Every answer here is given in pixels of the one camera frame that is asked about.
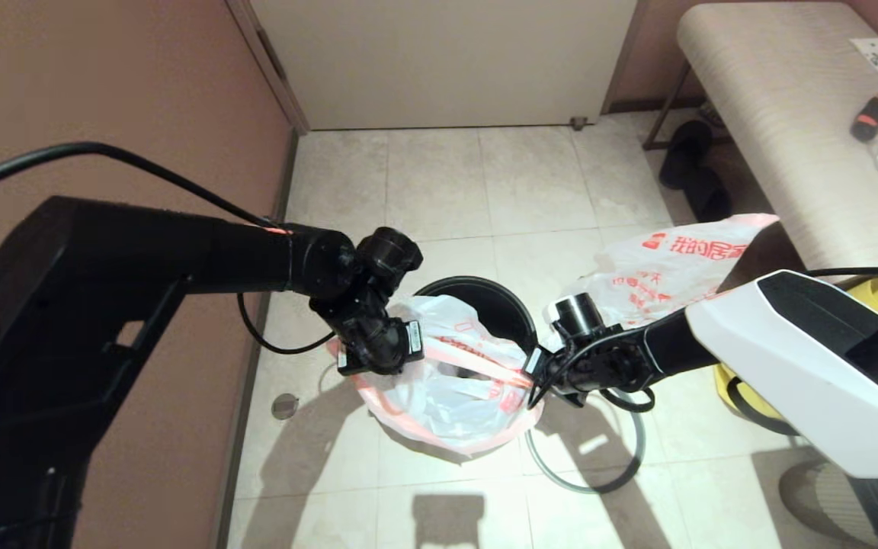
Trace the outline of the black slipper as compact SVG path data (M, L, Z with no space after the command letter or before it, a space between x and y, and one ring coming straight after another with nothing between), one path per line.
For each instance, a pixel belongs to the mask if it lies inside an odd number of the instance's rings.
M672 135L661 170L659 183L669 190L683 190L700 169L712 145L712 128L700 120L683 123Z
M684 194L698 223L721 221L734 213L727 188L710 167L699 167L692 173Z

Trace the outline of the black round trash bin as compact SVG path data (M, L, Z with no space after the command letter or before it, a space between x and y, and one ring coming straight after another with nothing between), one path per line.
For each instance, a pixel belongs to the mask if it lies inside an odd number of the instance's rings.
M415 296L452 296L476 310L485 330L522 348L529 357L539 344L533 317L519 297L505 286L481 277L448 277L433 281Z

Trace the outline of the pale door panel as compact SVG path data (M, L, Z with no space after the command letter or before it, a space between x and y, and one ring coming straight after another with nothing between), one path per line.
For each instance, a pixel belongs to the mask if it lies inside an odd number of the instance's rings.
M311 129L596 121L638 0L250 0Z

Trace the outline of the grey ribbed round stool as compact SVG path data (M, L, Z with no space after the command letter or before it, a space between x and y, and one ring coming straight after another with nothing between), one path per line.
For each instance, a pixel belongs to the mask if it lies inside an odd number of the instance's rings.
M780 476L778 494L806 528L851 549L878 549L878 537L857 494L832 462L815 459L793 465Z

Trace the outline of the brown door frame post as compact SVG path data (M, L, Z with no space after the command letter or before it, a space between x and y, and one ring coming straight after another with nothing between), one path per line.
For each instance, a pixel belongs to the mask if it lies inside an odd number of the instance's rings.
M619 94L619 87L621 80L623 80L625 67L630 61L633 44L636 41L639 28L641 27L643 18L645 17L645 14L648 10L649 0L635 0L635 3L636 4L632 13L632 17L630 19L630 24L628 24L623 42L621 42L619 56L617 57L617 62L614 66L612 78L610 78L610 83L607 87L606 95L599 112L600 116L609 114L610 109L612 108L612 104L614 102L614 98L617 96L617 94Z
M266 34L264 25L258 20L251 0L224 0L224 3L290 125L300 136L308 134L311 126L290 87L288 74Z

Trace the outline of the white and red plastic bag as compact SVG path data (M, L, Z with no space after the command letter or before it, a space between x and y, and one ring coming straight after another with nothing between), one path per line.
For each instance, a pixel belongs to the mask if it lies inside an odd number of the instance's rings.
M353 385L365 406L398 435L466 458L530 431L543 404L527 410L532 382L516 343L488 333L476 310L452 296L414 296L391 313L417 320L425 357L401 374L360 373Z

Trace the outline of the light wood bench metal legs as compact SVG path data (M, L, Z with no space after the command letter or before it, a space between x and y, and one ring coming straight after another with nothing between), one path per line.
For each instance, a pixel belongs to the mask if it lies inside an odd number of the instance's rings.
M677 42L808 268L878 267L878 171L850 133L875 32L840 2L703 3Z

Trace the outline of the spare white red plastic bag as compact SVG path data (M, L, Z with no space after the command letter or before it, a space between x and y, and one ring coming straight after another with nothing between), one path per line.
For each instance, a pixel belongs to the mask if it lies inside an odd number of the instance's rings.
M777 222L773 214L739 214L621 240L560 295L587 294L606 326L647 326L714 295L758 234Z

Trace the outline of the black and red marker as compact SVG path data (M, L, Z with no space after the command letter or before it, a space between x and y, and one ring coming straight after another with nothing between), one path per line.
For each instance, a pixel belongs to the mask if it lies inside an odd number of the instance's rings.
M851 121L850 135L860 143L870 143L878 135L878 94Z

